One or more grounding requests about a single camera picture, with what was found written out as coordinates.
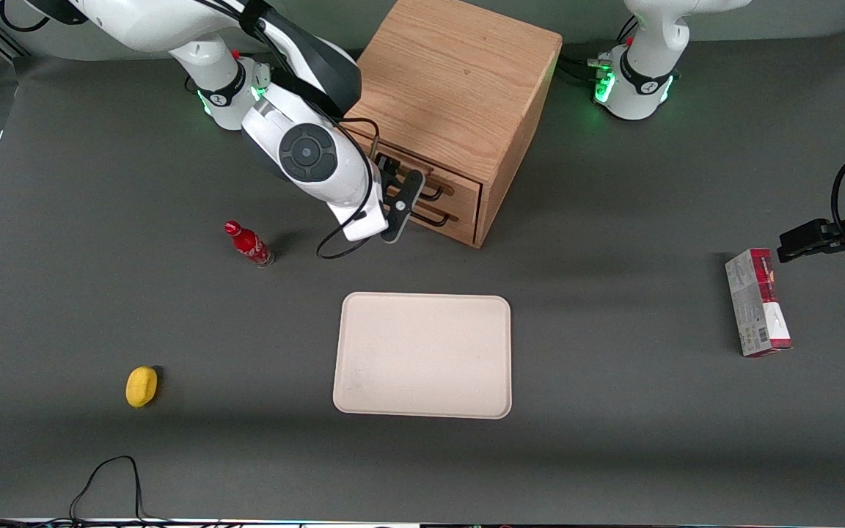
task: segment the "bottle label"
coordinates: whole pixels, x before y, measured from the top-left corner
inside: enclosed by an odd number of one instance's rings
[[[259,237],[256,237],[256,244],[249,251],[242,251],[249,260],[252,260],[257,266],[262,266],[269,261],[269,250]]]

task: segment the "wooden drawer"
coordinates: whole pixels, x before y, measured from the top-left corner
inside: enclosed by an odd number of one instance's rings
[[[370,151],[371,140],[355,133],[354,139],[358,141],[366,153]],[[440,223],[443,219],[447,219],[445,225],[436,227],[419,220],[418,218],[411,218],[416,224],[425,225],[430,230],[437,231],[461,243],[473,245],[476,220],[478,218],[478,203],[480,199],[480,184],[474,183],[469,178],[458,176],[455,173],[435,167],[432,164],[427,164],[425,161],[419,160],[409,154],[402,153],[396,148],[385,146],[385,144],[378,145],[378,153],[383,153],[392,159],[400,161],[399,178],[402,180],[403,175],[409,173],[411,170],[418,170],[422,172],[426,178],[426,187],[422,190],[423,194],[436,194],[439,189],[442,193],[439,198],[433,201],[428,201],[420,197],[416,207],[413,208],[413,213],[426,217],[433,223]],[[396,190],[390,190],[391,194],[395,194]]]

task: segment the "bottle cap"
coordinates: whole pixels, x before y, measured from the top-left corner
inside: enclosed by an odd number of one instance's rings
[[[231,237],[235,237],[235,236],[241,234],[242,230],[244,230],[244,228],[241,227],[240,224],[235,223],[235,221],[233,221],[233,220],[228,221],[226,224],[224,224],[224,231],[226,231],[227,234],[230,235]]]

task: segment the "red bottle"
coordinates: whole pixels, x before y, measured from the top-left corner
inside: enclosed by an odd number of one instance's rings
[[[272,252],[256,236],[256,233],[242,227],[233,220],[224,224],[224,231],[233,239],[234,247],[237,248],[237,251],[246,255],[256,267],[265,268],[269,264],[272,264]]]

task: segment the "gray table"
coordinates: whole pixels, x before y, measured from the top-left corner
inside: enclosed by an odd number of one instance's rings
[[[639,123],[557,80],[484,250],[413,227],[325,262],[324,205],[209,122],[174,61],[21,63],[0,144],[0,516],[61,514],[127,453],[163,516],[845,525],[845,257],[778,267],[795,350],[761,360],[738,354],[722,271],[828,214],[845,34],[697,43],[681,69]],[[273,241],[273,268],[233,253],[230,218]],[[506,297],[509,417],[336,411],[355,290]],[[167,379],[134,411],[141,364]],[[81,514],[131,515],[128,468]]]

